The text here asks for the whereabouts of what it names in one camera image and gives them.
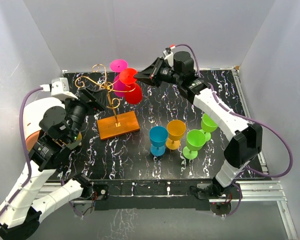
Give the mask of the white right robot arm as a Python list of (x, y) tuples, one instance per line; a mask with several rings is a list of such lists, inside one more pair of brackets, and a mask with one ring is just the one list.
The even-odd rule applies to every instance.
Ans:
[(225, 160), (221, 169), (205, 191), (220, 199), (229, 195), (235, 178), (262, 150), (261, 125), (251, 124), (227, 108), (212, 85), (200, 76), (197, 59), (187, 51), (174, 53), (171, 64), (158, 57), (146, 69), (136, 73), (134, 78), (154, 87), (160, 87), (163, 82), (176, 85), (182, 97), (217, 124), (229, 143), (224, 151)]

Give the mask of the blue plastic wine glass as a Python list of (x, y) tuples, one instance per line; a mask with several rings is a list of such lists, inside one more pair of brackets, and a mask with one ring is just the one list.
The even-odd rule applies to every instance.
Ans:
[(155, 157), (162, 156), (166, 151), (166, 142), (168, 139), (168, 131), (163, 126), (154, 126), (149, 131), (149, 139), (151, 143), (150, 151)]

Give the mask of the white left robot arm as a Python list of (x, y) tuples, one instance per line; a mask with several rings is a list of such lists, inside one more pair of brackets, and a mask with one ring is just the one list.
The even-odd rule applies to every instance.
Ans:
[(0, 237), (25, 240), (55, 210), (72, 200), (94, 199), (94, 184), (78, 174), (57, 190), (38, 198), (45, 182), (61, 172), (70, 153), (82, 141), (81, 128), (87, 116), (107, 109), (107, 91), (63, 90), (30, 104), (23, 104), (19, 127), (26, 163), (8, 196), (0, 205)]

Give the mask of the red plastic wine glass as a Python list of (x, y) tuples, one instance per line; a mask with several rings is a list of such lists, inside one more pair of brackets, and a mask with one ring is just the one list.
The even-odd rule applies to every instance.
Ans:
[(136, 105), (143, 98), (141, 87), (137, 84), (137, 70), (126, 68), (119, 74), (119, 80), (124, 84), (124, 97), (129, 104)]

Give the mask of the magenta plastic wine glass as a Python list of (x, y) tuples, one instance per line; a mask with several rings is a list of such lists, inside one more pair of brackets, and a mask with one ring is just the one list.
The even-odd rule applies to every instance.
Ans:
[(116, 77), (113, 80), (113, 89), (114, 94), (117, 97), (123, 98), (125, 96), (125, 84), (122, 83), (119, 79), (120, 73), (128, 67), (128, 63), (124, 59), (116, 59), (110, 63), (110, 69), (117, 73)]

